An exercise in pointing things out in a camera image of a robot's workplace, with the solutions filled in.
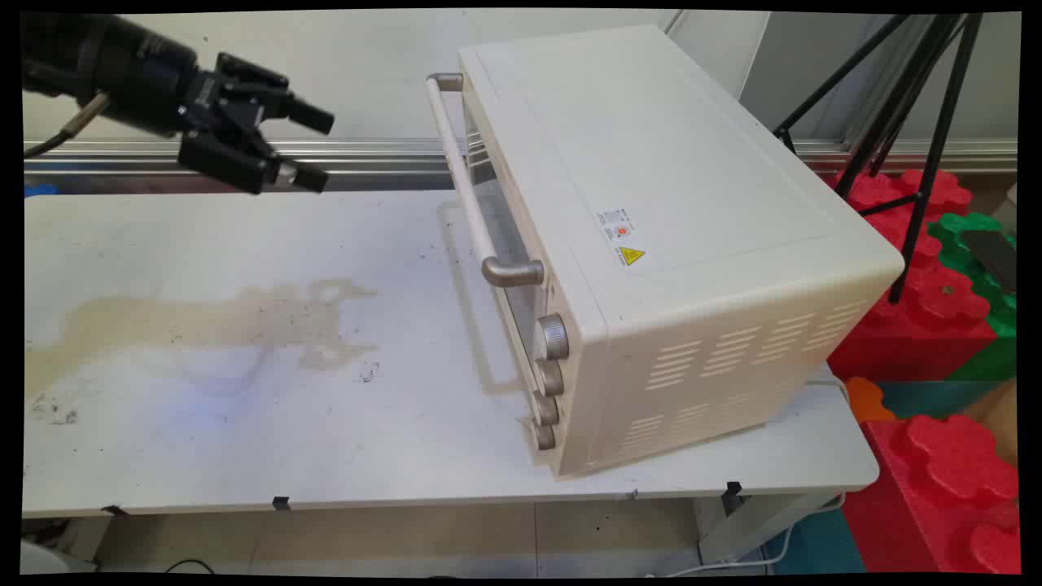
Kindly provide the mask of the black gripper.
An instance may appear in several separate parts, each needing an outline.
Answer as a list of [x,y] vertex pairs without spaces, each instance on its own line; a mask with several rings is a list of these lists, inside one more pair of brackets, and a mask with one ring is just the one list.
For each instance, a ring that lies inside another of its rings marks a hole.
[[[260,142],[260,150],[231,146],[208,131],[193,130],[192,88],[201,69],[197,53],[116,15],[95,13],[21,14],[22,88],[85,105],[104,94],[102,114],[156,136],[180,138],[178,163],[194,172],[260,195],[279,184],[321,193],[327,171],[280,155]],[[227,103],[263,108],[260,119],[288,119],[327,136],[334,114],[312,105],[290,89],[283,74],[259,64],[219,53],[216,74]]]

